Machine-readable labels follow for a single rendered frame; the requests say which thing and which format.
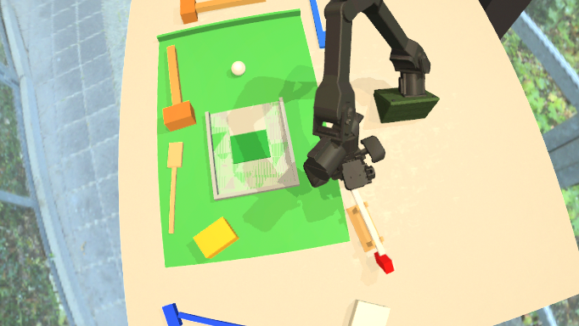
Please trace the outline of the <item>green flat mat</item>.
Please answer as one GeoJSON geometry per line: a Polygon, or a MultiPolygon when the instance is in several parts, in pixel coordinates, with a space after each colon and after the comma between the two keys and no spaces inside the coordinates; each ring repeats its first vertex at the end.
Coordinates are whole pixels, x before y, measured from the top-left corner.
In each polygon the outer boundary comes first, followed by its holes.
{"type": "Polygon", "coordinates": [[[166,267],[270,256],[351,241],[338,179],[312,187],[303,168],[319,142],[312,135],[318,88],[300,16],[196,33],[159,43],[157,165],[160,223],[166,267]],[[196,125],[170,132],[163,109],[172,106],[167,47],[175,45],[183,102],[196,125]],[[236,76],[232,64],[245,73],[236,76]],[[214,200],[205,112],[216,114],[283,97],[300,186],[214,200]],[[169,233],[172,168],[169,143],[183,142],[177,168],[175,227],[169,233]],[[219,218],[239,239],[205,258],[194,237],[219,218]]]}

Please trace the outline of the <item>white golf ball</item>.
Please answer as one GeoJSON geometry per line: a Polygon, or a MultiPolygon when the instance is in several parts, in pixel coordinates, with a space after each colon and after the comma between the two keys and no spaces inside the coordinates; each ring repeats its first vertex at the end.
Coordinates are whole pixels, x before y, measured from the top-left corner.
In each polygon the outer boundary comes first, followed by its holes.
{"type": "Polygon", "coordinates": [[[241,61],[235,61],[232,64],[232,72],[236,75],[236,76],[241,76],[245,73],[246,67],[245,64],[241,61]]]}

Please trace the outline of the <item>yellow rectangular block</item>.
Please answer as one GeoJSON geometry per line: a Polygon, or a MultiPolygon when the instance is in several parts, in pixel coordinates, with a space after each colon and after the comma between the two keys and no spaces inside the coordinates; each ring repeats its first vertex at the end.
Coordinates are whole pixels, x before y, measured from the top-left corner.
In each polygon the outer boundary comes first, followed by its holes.
{"type": "Polygon", "coordinates": [[[205,258],[212,258],[239,239],[223,216],[194,237],[205,258]]]}

